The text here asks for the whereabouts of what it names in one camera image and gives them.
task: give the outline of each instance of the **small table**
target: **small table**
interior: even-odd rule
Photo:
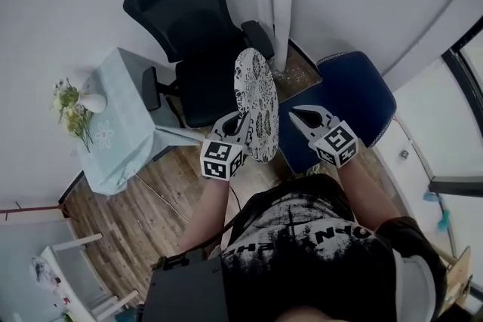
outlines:
[[[41,257],[47,261],[52,271],[55,273],[60,281],[57,285],[57,293],[62,299],[69,300],[69,302],[66,304],[67,310],[70,311],[76,318],[78,318],[78,320],[81,320],[82,322],[100,322],[101,320],[118,311],[122,306],[124,306],[126,303],[131,301],[135,296],[139,294],[137,290],[134,290],[125,298],[121,299],[118,302],[115,302],[113,305],[108,307],[105,311],[99,313],[98,315],[95,315],[96,309],[90,311],[88,307],[85,306],[83,301],[80,300],[72,286],[69,284],[69,281],[67,280],[65,274],[62,272],[59,262],[57,261],[56,252],[61,250],[67,250],[73,247],[80,247],[92,241],[99,240],[102,237],[103,236],[101,234],[95,234],[75,241],[55,244],[54,246],[46,247],[44,252],[42,252],[41,254]]]
[[[161,108],[148,112],[142,99],[143,72],[157,63],[116,48],[85,82],[84,90],[104,95],[106,109],[93,114],[89,150],[81,140],[77,153],[92,191],[114,195],[149,160],[172,146],[197,145],[198,140],[180,129],[164,96]],[[173,128],[175,133],[166,129]]]

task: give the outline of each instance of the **decorative plate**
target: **decorative plate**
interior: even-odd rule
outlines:
[[[265,58],[254,48],[243,50],[235,62],[235,96],[240,114],[251,113],[248,154],[269,162],[278,149],[278,100]]]

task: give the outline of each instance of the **black office chair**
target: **black office chair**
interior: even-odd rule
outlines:
[[[245,48],[256,48],[266,59],[273,56],[257,22],[235,27],[226,0],[125,0],[123,8],[154,36],[170,62],[181,61],[177,91],[190,127],[214,124],[237,109],[235,60]]]

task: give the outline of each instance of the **graphic t-shirt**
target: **graphic t-shirt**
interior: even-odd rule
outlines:
[[[325,175],[277,189],[289,193],[235,225],[223,252],[230,321],[275,320],[302,305],[348,321],[437,317],[445,267],[412,218],[371,232]]]

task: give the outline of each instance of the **cable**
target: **cable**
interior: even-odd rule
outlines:
[[[238,196],[236,195],[235,191],[233,191],[233,188],[230,186],[229,190],[232,191],[232,193],[235,195],[236,202],[238,203],[238,211],[242,210],[242,206],[240,205],[240,200],[238,199]]]
[[[181,213],[179,213],[177,211],[177,209],[175,207],[173,207],[173,205],[171,203],[166,201],[166,199],[163,198],[152,186],[150,186],[146,181],[141,179],[141,177],[137,173],[136,173],[136,177],[139,180],[141,180],[145,186],[147,186],[149,189],[151,189],[155,193],[156,196],[158,196],[161,200],[163,200],[166,205],[168,205],[174,212],[176,212],[181,219],[183,219],[185,222],[188,222],[188,219],[186,217],[184,217]]]

